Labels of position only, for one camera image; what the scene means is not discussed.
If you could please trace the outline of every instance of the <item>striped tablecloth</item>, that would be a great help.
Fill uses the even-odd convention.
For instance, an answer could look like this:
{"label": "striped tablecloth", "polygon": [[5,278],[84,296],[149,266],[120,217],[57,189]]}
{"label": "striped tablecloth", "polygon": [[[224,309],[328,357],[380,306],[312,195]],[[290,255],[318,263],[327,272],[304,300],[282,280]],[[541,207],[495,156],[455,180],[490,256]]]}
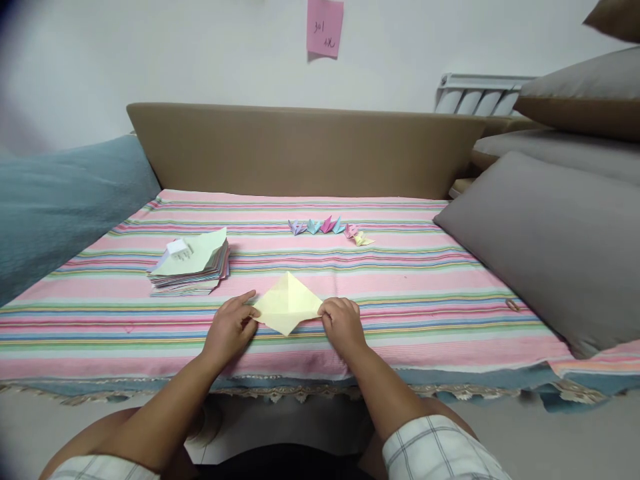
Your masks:
{"label": "striped tablecloth", "polygon": [[[568,372],[638,374],[638,344],[576,361],[500,280],[432,220],[446,202],[250,197],[164,190],[130,219],[0,309],[0,380],[162,378],[202,348],[229,297],[286,271],[320,298],[361,306],[367,342],[398,370],[487,373],[547,362]],[[294,237],[288,219],[342,216],[375,240]],[[226,227],[231,275],[208,297],[150,297],[146,270],[177,237]],[[513,299],[520,312],[510,310]],[[225,378],[349,378],[320,321],[289,337],[260,325]]]}

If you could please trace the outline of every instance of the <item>left hand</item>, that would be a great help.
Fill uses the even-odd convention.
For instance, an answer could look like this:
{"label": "left hand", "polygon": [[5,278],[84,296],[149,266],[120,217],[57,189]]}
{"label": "left hand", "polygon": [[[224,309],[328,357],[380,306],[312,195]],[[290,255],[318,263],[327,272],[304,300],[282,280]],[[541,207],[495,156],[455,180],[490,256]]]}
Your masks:
{"label": "left hand", "polygon": [[213,317],[201,356],[207,363],[224,368],[247,346],[258,328],[249,317],[259,317],[260,312],[245,302],[255,296],[255,290],[224,302]]}

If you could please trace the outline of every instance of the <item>white wall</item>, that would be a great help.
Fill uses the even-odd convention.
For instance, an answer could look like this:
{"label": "white wall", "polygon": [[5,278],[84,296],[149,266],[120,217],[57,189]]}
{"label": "white wall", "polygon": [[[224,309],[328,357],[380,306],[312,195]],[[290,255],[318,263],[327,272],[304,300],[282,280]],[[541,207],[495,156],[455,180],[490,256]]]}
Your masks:
{"label": "white wall", "polygon": [[311,62],[306,0],[37,2],[2,38],[0,144],[110,139],[136,101],[429,112],[447,71],[543,75],[623,48],[581,25],[596,2],[346,0],[338,60]]}

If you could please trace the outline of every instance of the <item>pink sticky note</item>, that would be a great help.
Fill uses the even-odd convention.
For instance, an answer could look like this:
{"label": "pink sticky note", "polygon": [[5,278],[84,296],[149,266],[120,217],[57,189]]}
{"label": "pink sticky note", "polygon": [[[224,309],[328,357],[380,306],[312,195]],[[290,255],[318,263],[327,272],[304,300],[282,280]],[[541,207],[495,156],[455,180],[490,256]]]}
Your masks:
{"label": "pink sticky note", "polygon": [[345,4],[307,0],[307,51],[338,58]]}

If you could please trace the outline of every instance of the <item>leg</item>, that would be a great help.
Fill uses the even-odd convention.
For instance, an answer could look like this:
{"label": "leg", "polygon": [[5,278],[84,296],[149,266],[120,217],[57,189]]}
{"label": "leg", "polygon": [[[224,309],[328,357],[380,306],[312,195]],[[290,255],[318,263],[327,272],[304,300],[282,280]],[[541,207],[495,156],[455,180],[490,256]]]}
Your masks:
{"label": "leg", "polygon": [[382,458],[382,440],[380,440],[376,432],[373,432],[365,452],[360,457],[358,468],[364,470],[375,480],[387,480],[389,478],[385,461]]}
{"label": "leg", "polygon": [[[40,475],[46,480],[66,460],[81,455],[90,455],[116,428],[129,420],[138,409],[120,410],[107,415],[78,433],[56,453]],[[162,475],[166,480],[188,480],[196,478],[198,472],[184,447],[174,454],[169,468]]]}
{"label": "leg", "polygon": [[[431,408],[433,408],[434,404],[436,404],[440,409],[444,407],[442,415],[445,415],[447,418],[456,423],[460,428],[462,428],[462,430],[466,431],[473,438],[478,440],[478,437],[476,437],[475,433],[467,424],[467,422],[462,420],[462,418],[460,418],[460,416],[449,407],[433,398],[423,398],[422,401],[425,405]],[[369,444],[367,445],[367,449],[365,450],[362,457],[360,457],[360,461],[358,462],[358,468],[367,472],[370,476],[375,478],[375,480],[387,480],[388,478],[385,461],[382,458],[382,446],[382,440],[380,440],[378,434],[374,432]]]}

